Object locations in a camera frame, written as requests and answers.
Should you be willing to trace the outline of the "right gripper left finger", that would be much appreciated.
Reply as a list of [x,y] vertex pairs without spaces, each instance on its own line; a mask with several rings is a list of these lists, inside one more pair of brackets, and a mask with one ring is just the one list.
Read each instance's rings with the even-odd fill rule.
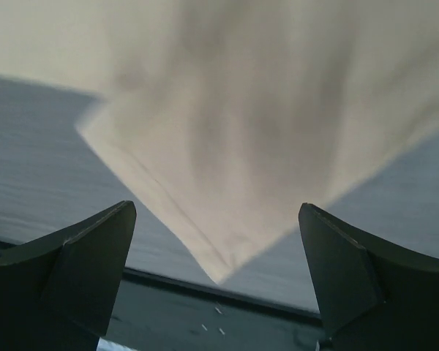
[[0,250],[0,351],[95,350],[108,330],[135,229],[122,201]]

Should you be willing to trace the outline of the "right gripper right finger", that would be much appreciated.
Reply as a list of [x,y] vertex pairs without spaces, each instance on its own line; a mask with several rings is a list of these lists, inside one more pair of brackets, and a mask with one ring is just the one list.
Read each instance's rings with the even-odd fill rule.
[[439,350],[439,259],[305,203],[301,240],[334,350]]

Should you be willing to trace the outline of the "beige t shirt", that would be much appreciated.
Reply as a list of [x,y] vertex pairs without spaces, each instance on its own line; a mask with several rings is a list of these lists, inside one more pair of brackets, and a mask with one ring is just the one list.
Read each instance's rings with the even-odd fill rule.
[[78,134],[220,283],[439,129],[439,1],[0,1],[0,75],[98,94]]

